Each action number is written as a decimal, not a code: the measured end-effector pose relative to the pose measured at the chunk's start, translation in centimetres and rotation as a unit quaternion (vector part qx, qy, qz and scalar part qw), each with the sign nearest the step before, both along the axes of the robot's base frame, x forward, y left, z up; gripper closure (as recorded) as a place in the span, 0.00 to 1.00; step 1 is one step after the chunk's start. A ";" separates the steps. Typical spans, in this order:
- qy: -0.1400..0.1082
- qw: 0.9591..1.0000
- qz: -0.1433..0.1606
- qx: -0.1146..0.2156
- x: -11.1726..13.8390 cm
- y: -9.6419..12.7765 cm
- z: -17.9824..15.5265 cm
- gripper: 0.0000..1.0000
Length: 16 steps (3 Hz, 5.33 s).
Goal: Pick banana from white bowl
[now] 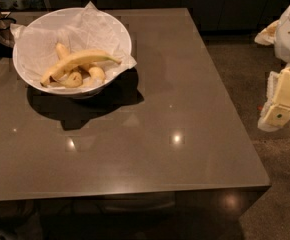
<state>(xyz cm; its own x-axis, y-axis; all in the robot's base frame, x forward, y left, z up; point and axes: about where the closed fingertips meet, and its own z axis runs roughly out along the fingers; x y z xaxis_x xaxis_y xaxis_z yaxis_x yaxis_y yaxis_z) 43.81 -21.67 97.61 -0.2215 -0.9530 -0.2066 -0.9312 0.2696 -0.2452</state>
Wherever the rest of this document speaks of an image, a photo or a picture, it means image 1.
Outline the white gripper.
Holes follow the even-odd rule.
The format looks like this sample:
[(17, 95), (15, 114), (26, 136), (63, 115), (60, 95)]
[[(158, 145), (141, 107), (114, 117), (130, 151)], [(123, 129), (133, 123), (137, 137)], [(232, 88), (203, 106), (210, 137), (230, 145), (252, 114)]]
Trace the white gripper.
[[(290, 5), (276, 20), (259, 32), (254, 41), (273, 45), (277, 58), (290, 63)], [(290, 64), (279, 73), (271, 71), (267, 80), (267, 101), (258, 120), (258, 128), (274, 132), (290, 121)]]

